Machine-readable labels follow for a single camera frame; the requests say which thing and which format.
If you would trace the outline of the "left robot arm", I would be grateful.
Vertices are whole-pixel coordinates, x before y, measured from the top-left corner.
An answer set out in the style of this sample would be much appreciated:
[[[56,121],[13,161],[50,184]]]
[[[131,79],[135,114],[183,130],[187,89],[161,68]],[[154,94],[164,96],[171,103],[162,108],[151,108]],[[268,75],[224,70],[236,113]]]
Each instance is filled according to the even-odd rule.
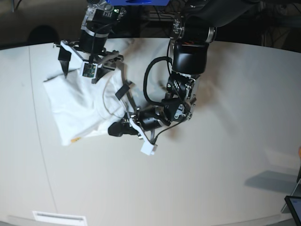
[[[206,69],[207,51],[216,37],[217,29],[244,14],[257,0],[188,0],[184,8],[174,17],[172,35],[166,56],[153,59],[143,78],[143,95],[148,108],[124,117],[109,126],[108,134],[141,135],[164,127],[171,129],[187,120],[193,113],[196,101],[194,89]],[[148,78],[152,67],[165,61],[168,70],[166,94],[161,101],[152,100],[147,92]],[[131,125],[136,123],[138,131]]]

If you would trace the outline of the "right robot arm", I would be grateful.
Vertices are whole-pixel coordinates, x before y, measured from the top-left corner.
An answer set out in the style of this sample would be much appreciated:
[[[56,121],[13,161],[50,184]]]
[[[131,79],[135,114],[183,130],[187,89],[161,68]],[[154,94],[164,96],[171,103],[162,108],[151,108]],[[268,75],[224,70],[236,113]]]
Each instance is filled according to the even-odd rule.
[[[124,59],[119,51],[107,51],[104,46],[112,27],[127,11],[123,6],[113,6],[105,0],[88,0],[87,3],[80,38],[78,41],[60,42],[58,61],[67,77],[71,57],[76,57],[80,62],[79,74],[96,84],[105,74],[116,69],[118,61]]]

